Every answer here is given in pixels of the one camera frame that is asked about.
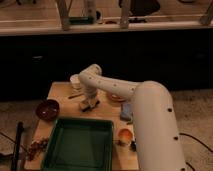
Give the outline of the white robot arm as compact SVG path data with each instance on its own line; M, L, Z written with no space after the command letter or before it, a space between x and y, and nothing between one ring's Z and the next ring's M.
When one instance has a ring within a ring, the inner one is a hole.
M104 77L97 64L78 78L87 99L100 89L131 101L139 171L186 171L173 100L164 85Z

